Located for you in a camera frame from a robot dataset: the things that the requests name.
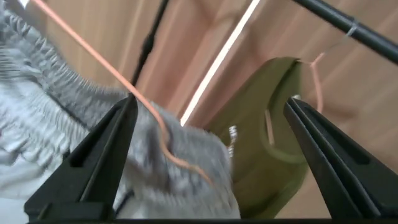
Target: curtain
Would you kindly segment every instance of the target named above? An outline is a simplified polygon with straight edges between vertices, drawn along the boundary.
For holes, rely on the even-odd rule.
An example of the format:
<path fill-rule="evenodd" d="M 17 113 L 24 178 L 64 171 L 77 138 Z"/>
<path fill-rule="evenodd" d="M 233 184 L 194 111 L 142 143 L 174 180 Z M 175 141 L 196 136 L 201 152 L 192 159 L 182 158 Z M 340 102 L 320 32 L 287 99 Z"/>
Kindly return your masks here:
<path fill-rule="evenodd" d="M 160 0 L 47 0 L 83 38 L 130 79 Z M 328 0 L 392 41 L 398 40 L 398 1 Z M 151 100 L 181 117 L 199 83 L 249 6 L 249 0 L 171 0 L 137 84 Z M 28 9 L 72 67 L 100 85 L 120 86 L 34 6 Z M 202 95 L 188 124 L 206 127 L 233 93 L 265 61 L 311 61 L 344 33 L 293 1 L 262 0 Z M 353 39 L 318 64 L 324 115 L 398 172 L 397 67 Z M 302 70 L 302 97 L 316 106 L 310 70 Z M 313 176 L 279 217 L 327 217 Z"/>

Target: gray garment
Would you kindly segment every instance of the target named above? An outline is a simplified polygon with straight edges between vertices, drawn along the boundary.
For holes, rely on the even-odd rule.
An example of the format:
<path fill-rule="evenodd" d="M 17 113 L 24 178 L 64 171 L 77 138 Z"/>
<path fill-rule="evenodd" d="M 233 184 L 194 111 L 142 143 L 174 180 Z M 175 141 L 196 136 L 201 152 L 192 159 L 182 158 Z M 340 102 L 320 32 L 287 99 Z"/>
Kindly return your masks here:
<path fill-rule="evenodd" d="M 37 30 L 2 10 L 0 197 L 28 199 L 61 164 L 63 154 L 72 151 L 126 95 L 84 80 Z M 159 125 L 138 102 L 136 128 L 114 207 L 134 190 L 134 211 L 125 218 L 239 218 L 231 190 L 231 161 L 223 143 L 203 130 L 181 127 L 174 116 L 153 105 L 170 131 L 171 153 L 201 167 L 215 186 L 164 157 Z"/>

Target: black pole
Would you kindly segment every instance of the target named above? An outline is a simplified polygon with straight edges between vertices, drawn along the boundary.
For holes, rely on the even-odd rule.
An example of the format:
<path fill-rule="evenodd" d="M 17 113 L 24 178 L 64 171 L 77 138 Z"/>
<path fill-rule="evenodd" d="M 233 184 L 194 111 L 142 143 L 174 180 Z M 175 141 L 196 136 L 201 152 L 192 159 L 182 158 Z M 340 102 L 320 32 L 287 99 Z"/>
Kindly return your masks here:
<path fill-rule="evenodd" d="M 155 17 L 154 24 L 152 25 L 152 29 L 150 30 L 148 36 L 145 38 L 144 44 L 142 45 L 142 51 L 141 55 L 139 56 L 138 65 L 136 67 L 136 70 L 134 71 L 134 74 L 132 75 L 132 80 L 131 80 L 131 83 L 134 86 L 137 84 L 139 75 L 145 64 L 145 61 L 147 60 L 148 55 L 150 54 L 152 48 L 154 47 L 156 30 L 159 27 L 160 21 L 162 20 L 162 16 L 164 14 L 164 11 L 166 10 L 167 3 L 169 3 L 169 0 L 163 0 L 162 3 L 160 4 Z"/>
<path fill-rule="evenodd" d="M 321 0 L 293 0 L 321 17 L 337 29 L 347 33 L 355 23 L 355 18 L 348 16 Z M 398 45 L 358 23 L 351 37 L 366 45 L 379 55 L 398 65 Z"/>

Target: corrugated wall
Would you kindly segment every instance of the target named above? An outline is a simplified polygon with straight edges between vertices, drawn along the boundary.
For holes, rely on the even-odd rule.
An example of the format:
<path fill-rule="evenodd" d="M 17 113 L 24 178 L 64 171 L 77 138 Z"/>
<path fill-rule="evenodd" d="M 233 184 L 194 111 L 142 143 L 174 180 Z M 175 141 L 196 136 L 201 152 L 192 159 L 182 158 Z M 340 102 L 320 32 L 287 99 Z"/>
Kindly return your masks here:
<path fill-rule="evenodd" d="M 77 32 L 131 78 L 142 41 L 159 0 L 47 0 Z M 329 0 L 372 29 L 398 40 L 398 1 Z M 146 97 L 181 116 L 220 48 L 240 20 L 248 0 L 171 0 L 155 49 L 138 87 Z M 119 84 L 54 23 L 42 29 L 84 77 Z M 262 0 L 189 120 L 204 126 L 257 67 L 275 57 L 311 61 L 343 33 L 290 0 Z M 398 69 L 365 46 L 348 39 L 319 63 L 325 115 L 398 172 Z M 313 105 L 312 76 L 305 69 L 303 96 Z M 328 216 L 311 175 L 279 217 Z"/>

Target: clothes rail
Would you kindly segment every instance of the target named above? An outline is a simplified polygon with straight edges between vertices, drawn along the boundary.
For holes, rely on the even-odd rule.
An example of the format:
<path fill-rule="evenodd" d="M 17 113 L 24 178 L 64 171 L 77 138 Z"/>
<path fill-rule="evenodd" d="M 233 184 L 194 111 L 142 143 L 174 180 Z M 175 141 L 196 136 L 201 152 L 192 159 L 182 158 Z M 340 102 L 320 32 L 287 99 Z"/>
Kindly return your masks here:
<path fill-rule="evenodd" d="M 381 34 L 374 32 L 367 26 L 358 23 L 354 17 L 335 9 L 333 6 L 321 0 L 293 1 L 344 33 L 347 33 L 353 26 L 356 26 L 356 29 L 350 35 L 352 38 L 398 65 L 398 45 L 383 37 Z"/>

